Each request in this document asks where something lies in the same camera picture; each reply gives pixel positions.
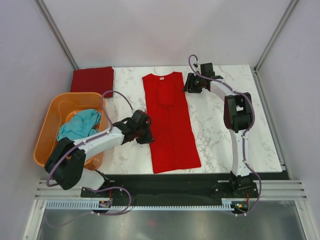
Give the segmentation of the bright red t shirt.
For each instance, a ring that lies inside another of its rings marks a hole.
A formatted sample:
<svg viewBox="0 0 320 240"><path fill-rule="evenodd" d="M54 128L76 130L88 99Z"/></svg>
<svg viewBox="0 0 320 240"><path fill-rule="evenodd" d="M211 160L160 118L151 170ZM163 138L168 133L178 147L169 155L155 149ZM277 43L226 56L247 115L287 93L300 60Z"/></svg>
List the bright red t shirt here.
<svg viewBox="0 0 320 240"><path fill-rule="evenodd" d="M149 145L155 174L201 167L181 72L142 77L154 141Z"/></svg>

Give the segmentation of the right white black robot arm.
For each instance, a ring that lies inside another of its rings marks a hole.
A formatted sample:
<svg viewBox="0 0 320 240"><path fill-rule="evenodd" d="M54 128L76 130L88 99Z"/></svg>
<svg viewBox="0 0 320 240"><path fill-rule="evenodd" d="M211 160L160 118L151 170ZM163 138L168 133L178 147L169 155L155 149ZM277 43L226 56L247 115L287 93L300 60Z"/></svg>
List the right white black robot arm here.
<svg viewBox="0 0 320 240"><path fill-rule="evenodd" d="M189 64L191 72L187 74L182 89L185 93L200 94L204 89L219 96L224 102L223 122L229 130L232 142L233 177L246 177L252 172L248 166L249 130L255 123L251 94L239 92L228 85L221 75L216 75L212 63Z"/></svg>

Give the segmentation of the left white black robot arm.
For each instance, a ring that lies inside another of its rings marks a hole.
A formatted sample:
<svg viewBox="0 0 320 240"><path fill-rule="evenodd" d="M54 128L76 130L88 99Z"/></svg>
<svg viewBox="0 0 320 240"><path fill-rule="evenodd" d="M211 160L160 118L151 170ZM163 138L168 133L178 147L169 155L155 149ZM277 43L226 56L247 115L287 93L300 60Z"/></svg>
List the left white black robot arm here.
<svg viewBox="0 0 320 240"><path fill-rule="evenodd" d="M106 196L110 191L109 183L100 173L85 169L85 163L108 149L133 140L140 145L152 143L151 124L147 113L138 109L131 117L112 123L110 128L92 136L77 140L62 138L44 165L48 173L46 186L59 186L63 190L82 186L92 189L99 197Z"/></svg>

